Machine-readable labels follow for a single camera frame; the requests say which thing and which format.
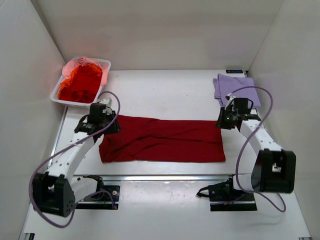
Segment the dark red t shirt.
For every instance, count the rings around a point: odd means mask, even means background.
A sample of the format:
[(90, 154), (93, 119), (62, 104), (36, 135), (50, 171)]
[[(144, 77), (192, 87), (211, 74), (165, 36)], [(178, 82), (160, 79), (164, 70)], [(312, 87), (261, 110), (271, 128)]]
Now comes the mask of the dark red t shirt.
[(223, 163), (221, 130), (212, 120), (163, 120), (120, 115), (121, 131), (104, 136), (103, 163), (151, 161)]

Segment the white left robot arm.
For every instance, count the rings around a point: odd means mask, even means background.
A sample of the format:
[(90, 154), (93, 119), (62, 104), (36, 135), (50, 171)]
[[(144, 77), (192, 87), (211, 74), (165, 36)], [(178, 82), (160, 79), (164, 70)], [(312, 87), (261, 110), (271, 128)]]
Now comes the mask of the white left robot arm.
[(99, 199), (104, 195), (103, 179), (98, 175), (75, 177), (74, 174), (87, 152), (97, 140), (118, 133), (121, 128), (117, 114), (111, 108), (112, 101), (105, 98), (90, 105), (89, 113), (83, 116), (67, 150), (58, 154), (44, 173), (36, 173), (31, 184), (33, 206), (40, 212), (68, 217), (76, 203), (91, 196)]

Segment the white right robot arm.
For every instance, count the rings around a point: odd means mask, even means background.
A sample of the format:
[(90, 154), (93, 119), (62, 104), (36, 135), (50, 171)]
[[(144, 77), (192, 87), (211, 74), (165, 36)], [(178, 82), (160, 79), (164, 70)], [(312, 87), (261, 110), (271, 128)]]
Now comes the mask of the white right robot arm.
[[(285, 193), (294, 190), (296, 155), (278, 145), (265, 128), (257, 114), (251, 113), (253, 101), (248, 98), (227, 96), (227, 104), (220, 108), (216, 127), (225, 130), (237, 129), (245, 138), (236, 162), (232, 183), (224, 187), (224, 195), (236, 200), (242, 192)], [(251, 174), (240, 174), (240, 159), (246, 145), (256, 154)]]

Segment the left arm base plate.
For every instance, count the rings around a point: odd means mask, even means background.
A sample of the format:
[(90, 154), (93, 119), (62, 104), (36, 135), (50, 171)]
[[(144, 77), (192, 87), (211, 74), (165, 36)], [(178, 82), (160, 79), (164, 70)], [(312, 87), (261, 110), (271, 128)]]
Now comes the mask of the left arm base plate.
[(72, 178), (71, 188), (76, 209), (118, 210), (121, 184), (98, 175), (85, 175)]

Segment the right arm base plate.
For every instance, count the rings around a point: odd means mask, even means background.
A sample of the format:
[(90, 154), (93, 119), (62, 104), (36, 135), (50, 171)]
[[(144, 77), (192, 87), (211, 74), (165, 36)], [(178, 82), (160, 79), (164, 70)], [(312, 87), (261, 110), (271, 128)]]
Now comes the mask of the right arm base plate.
[(258, 210), (254, 194), (235, 189), (232, 177), (202, 187), (196, 196), (209, 199), (211, 212), (253, 212)]

